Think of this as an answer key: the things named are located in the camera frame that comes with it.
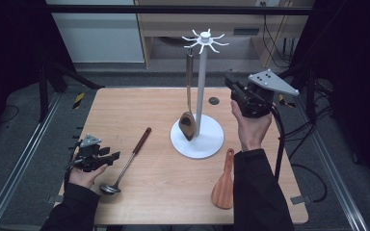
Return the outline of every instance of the black jacket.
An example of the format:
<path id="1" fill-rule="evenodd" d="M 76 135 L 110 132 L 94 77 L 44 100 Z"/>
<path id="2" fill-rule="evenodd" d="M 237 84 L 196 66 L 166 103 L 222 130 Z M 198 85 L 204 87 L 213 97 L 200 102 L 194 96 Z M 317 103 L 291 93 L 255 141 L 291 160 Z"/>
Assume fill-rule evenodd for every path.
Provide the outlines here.
<path id="1" fill-rule="evenodd" d="M 63 202 L 50 213 L 43 231 L 91 231 L 100 196 L 68 184 Z M 234 157 L 234 231 L 294 230 L 287 203 L 263 149 Z"/>

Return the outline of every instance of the wooden ladle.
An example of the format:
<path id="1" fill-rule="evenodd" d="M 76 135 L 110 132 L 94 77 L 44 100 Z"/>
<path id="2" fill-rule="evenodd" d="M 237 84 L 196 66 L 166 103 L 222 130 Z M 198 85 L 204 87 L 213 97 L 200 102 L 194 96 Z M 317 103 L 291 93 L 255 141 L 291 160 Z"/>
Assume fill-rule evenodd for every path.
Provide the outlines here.
<path id="1" fill-rule="evenodd" d="M 215 184 L 211 194 L 213 204 L 221 209 L 230 209 L 233 207 L 233 180 L 231 175 L 233 156 L 234 150 L 229 148 L 226 152 L 224 173 Z"/>
<path id="2" fill-rule="evenodd" d="M 184 134 L 188 141 L 191 141 L 197 131 L 197 124 L 195 123 L 194 115 L 191 111 L 191 82 L 193 76 L 193 54 L 192 48 L 188 49 L 186 58 L 186 88 L 187 88 L 187 101 L 188 112 L 185 112 L 179 119 L 179 129 Z"/>

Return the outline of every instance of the wooden table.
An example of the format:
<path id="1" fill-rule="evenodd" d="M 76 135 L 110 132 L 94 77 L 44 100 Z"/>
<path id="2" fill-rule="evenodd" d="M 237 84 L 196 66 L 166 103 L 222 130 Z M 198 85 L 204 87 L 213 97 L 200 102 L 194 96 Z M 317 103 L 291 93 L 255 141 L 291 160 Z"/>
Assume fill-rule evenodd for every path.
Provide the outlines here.
<path id="1" fill-rule="evenodd" d="M 193 112 L 197 89 L 192 89 Z M 237 123 L 230 110 L 228 88 L 205 89 L 204 115 L 213 117 L 223 127 L 222 148 L 205 160 L 192 160 L 176 151 L 170 131 L 187 111 L 186 89 L 101 89 L 98 91 L 82 138 L 91 134 L 101 138 L 101 147 L 120 151 L 119 160 L 100 175 L 92 190 L 101 194 L 101 184 L 114 184 L 147 127 L 152 132 L 134 158 L 119 184 L 120 193 L 103 195 L 95 216 L 96 224 L 188 224 L 233 223 L 233 210 L 215 207 L 210 195 L 224 171 L 228 148 L 240 150 Z M 208 102 L 220 100 L 218 105 Z M 275 167 L 278 129 L 273 122 L 263 142 L 269 162 Z M 308 219 L 303 204 L 293 205 L 290 197 L 300 195 L 287 158 L 281 164 L 280 186 L 286 197 L 293 222 Z"/>

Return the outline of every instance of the metal spoon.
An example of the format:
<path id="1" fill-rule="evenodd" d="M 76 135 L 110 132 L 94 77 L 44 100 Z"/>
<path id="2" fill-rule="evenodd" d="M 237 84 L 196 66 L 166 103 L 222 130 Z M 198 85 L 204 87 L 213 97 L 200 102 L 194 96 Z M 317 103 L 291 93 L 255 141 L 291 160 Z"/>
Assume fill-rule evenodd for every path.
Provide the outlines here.
<path id="1" fill-rule="evenodd" d="M 146 138 L 148 135 L 151 133 L 151 128 L 148 127 L 146 128 L 143 136 L 141 137 L 140 141 L 137 143 L 137 146 L 134 148 L 133 153 L 131 154 L 130 159 L 128 160 L 127 164 L 125 167 L 122 169 L 122 172 L 119 174 L 119 178 L 117 179 L 116 184 L 114 185 L 100 185 L 100 189 L 106 193 L 106 194 L 114 194 L 114 193 L 120 193 L 121 190 L 119 189 L 119 181 L 122 178 L 122 175 L 124 172 L 127 170 L 128 166 L 130 165 L 131 161 L 134 159 L 135 155 L 140 151 L 141 147 L 143 146 Z"/>
<path id="2" fill-rule="evenodd" d="M 184 134 L 188 141 L 191 141 L 197 131 L 197 125 L 194 119 L 194 115 L 191 111 L 191 82 L 193 75 L 193 61 L 194 56 L 192 54 L 192 48 L 188 49 L 186 58 L 186 87 L 187 87 L 187 101 L 188 101 L 188 112 L 185 112 L 179 119 L 179 129 Z"/>

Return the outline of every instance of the wooden handle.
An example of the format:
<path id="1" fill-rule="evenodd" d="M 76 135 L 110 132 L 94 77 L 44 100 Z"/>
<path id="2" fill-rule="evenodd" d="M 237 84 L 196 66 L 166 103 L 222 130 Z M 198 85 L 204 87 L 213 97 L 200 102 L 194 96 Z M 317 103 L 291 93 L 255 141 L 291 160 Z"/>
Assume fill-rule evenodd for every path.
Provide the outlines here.
<path id="1" fill-rule="evenodd" d="M 225 159 L 225 171 L 231 172 L 233 169 L 233 156 L 235 151 L 232 148 L 229 148 L 226 152 Z"/>
<path id="2" fill-rule="evenodd" d="M 133 154 L 137 154 L 140 151 L 141 147 L 143 146 L 146 138 L 148 137 L 150 133 L 151 133 L 151 128 L 150 127 L 146 128 L 143 136 L 141 137 L 140 141 L 137 143 L 137 146 L 135 146 Z"/>

